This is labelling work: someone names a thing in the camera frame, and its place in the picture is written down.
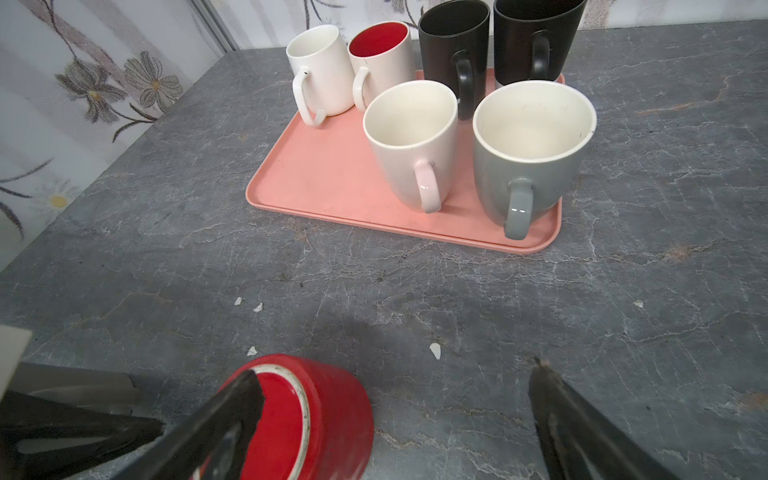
mug handle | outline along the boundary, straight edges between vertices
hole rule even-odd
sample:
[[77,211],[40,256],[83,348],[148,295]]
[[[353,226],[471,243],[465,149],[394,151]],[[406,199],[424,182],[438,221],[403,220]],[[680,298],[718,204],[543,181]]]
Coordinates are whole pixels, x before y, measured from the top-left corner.
[[352,83],[352,98],[355,99],[355,106],[360,111],[366,111],[366,103],[362,99],[362,87],[370,73],[371,71],[368,67],[360,67],[355,74],[355,81]]
[[456,66],[458,75],[458,119],[468,120],[475,113],[475,76],[469,52],[457,51],[451,57],[451,63]]
[[310,70],[307,67],[299,69],[299,73],[293,78],[293,97],[296,99],[296,106],[299,107],[299,113],[304,123],[310,127],[319,127],[323,120],[326,119],[326,111],[318,108],[313,120],[310,108],[306,106],[306,101],[304,100],[304,81],[310,75]]
[[419,160],[413,165],[416,174],[416,184],[419,186],[419,195],[422,198],[424,213],[433,214],[440,210],[440,192],[437,189],[435,169],[427,160]]
[[549,76],[549,38],[546,30],[533,34],[533,62],[531,80],[548,80]]
[[507,184],[509,189],[509,208],[504,222],[504,235],[510,240],[523,240],[531,226],[533,209],[533,183],[525,178],[518,178]]

white mug handle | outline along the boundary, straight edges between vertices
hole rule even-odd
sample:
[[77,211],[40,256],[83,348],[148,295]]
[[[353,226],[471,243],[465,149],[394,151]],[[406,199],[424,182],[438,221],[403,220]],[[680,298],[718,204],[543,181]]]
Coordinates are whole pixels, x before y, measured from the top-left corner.
[[352,98],[355,99],[355,106],[360,111],[366,111],[366,103],[362,99],[362,87],[370,73],[371,71],[368,67],[360,67],[355,74],[355,81],[352,83]]
[[440,192],[437,190],[437,179],[432,164],[426,160],[419,160],[413,165],[413,171],[416,174],[424,212],[433,214],[440,210]]
[[310,108],[306,106],[306,101],[304,100],[304,81],[310,75],[310,70],[307,67],[299,69],[299,73],[293,78],[293,97],[296,99],[296,106],[299,107],[299,113],[304,123],[310,127],[319,127],[323,120],[326,119],[326,111],[318,108],[313,120]]

gray mug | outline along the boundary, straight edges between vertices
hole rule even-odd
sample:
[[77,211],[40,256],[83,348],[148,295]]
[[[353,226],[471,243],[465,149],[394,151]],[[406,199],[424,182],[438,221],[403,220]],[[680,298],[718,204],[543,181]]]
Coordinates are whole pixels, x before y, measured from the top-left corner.
[[472,119],[475,186],[488,217],[512,240],[560,199],[598,124],[592,103],[553,81],[519,81],[491,93]]

gray marble countertop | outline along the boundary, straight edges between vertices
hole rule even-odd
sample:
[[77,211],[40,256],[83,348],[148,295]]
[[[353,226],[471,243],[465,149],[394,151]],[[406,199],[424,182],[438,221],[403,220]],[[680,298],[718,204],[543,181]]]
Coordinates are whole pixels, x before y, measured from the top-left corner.
[[348,369],[367,480],[547,478],[534,356],[682,478],[762,478],[768,22],[580,31],[564,73],[598,130],[541,253],[252,208],[296,107],[282,50],[239,51],[0,273],[0,322],[35,331],[28,361],[131,374],[171,425],[251,346]]

black mug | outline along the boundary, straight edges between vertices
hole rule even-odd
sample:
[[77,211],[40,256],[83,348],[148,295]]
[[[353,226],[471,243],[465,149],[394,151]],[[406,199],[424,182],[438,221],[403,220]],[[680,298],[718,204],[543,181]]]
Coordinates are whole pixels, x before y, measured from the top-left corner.
[[557,80],[587,0],[496,0],[496,83]]
[[451,0],[419,20],[424,78],[448,85],[458,98],[458,119],[468,120],[485,97],[491,11],[481,0]]

